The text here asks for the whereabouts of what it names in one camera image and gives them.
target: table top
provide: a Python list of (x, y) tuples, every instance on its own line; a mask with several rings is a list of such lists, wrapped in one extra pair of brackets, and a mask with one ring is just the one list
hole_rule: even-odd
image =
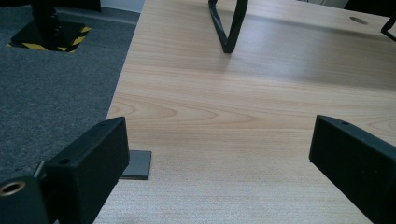
[[(234, 6), (218, 2), (224, 27)], [(150, 177), (121, 180), (95, 222), (370, 223), (308, 153), (317, 114), (396, 145), (386, 21), (250, 0), (229, 55), (206, 1), (146, 0), (108, 117), (152, 151)]]

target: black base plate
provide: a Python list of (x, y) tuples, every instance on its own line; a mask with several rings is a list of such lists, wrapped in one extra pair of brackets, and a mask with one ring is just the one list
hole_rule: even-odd
[[(76, 38), (78, 38), (82, 29), (84, 29), (85, 24), (69, 21), (60, 21), (60, 23), (64, 31), (64, 42), (57, 44), (56, 47), (69, 48), (73, 45)], [(11, 41), (17, 44), (29, 43), (41, 46), (48, 45), (48, 43), (45, 43), (44, 40), (41, 38), (41, 35), (34, 21), (29, 22), (29, 24), (23, 27), (23, 29), (21, 29), (11, 38)]]
[(147, 180), (151, 164), (151, 151), (129, 151), (129, 165), (125, 168), (121, 179)]

